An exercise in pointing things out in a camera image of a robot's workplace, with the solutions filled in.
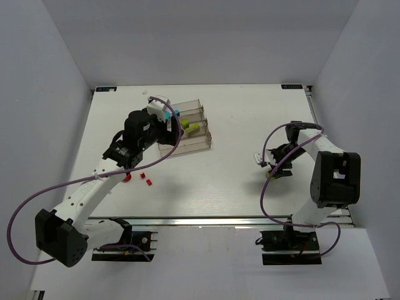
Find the green 2x2 lego brick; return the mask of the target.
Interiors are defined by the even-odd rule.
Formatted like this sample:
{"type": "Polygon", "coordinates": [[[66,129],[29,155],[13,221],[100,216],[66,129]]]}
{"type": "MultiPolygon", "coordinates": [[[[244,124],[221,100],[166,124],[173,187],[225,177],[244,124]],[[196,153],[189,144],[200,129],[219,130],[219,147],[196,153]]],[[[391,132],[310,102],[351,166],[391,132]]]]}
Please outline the green 2x2 lego brick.
{"type": "Polygon", "coordinates": [[[190,126],[190,122],[188,120],[183,120],[181,124],[183,129],[187,129],[190,126]]]}

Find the green 2x4 lego brick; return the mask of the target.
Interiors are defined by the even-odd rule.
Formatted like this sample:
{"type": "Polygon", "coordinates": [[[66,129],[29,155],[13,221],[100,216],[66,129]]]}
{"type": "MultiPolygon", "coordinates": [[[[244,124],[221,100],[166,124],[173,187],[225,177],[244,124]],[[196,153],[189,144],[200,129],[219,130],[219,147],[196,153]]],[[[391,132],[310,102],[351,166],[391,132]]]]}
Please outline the green 2x4 lego brick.
{"type": "Polygon", "coordinates": [[[197,133],[200,130],[199,124],[192,124],[186,129],[186,134],[188,136],[192,136],[193,134],[197,133]]]}

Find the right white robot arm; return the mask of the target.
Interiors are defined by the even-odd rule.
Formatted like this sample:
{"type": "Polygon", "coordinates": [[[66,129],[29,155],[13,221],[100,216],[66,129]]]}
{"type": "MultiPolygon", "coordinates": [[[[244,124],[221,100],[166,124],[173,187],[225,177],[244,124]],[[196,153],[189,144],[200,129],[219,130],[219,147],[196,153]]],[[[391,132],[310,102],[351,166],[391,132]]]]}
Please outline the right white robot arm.
{"type": "Polygon", "coordinates": [[[272,149],[263,146],[259,165],[270,168],[270,180],[290,176],[292,162],[302,154],[313,159],[310,197],[286,224],[295,231],[310,233],[331,213],[358,202],[361,157],[335,146],[318,124],[292,121],[278,128],[285,129],[287,143],[272,149]]]}

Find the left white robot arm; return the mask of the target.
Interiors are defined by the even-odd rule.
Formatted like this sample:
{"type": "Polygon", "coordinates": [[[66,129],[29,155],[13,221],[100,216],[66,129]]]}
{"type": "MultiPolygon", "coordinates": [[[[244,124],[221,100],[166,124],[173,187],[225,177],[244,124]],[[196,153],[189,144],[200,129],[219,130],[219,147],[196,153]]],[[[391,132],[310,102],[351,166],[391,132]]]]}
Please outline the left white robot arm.
{"type": "Polygon", "coordinates": [[[130,248],[132,226],[118,217],[88,225],[91,213],[123,182],[154,143],[175,146],[183,130],[176,116],[160,121],[146,109],[130,112],[124,129],[117,132],[102,155],[92,179],[51,211],[35,217],[37,247],[66,267],[75,266],[87,251],[98,248],[130,248]]]}

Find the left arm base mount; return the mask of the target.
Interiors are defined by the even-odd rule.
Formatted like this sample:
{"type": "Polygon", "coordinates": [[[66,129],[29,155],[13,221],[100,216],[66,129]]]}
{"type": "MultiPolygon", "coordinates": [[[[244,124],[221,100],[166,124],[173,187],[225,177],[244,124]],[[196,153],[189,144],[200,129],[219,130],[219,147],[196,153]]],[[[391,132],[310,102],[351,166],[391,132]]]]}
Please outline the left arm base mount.
{"type": "Polygon", "coordinates": [[[92,261],[150,262],[157,248],[158,231],[152,227],[136,228],[118,217],[86,224],[82,234],[92,261]]]}

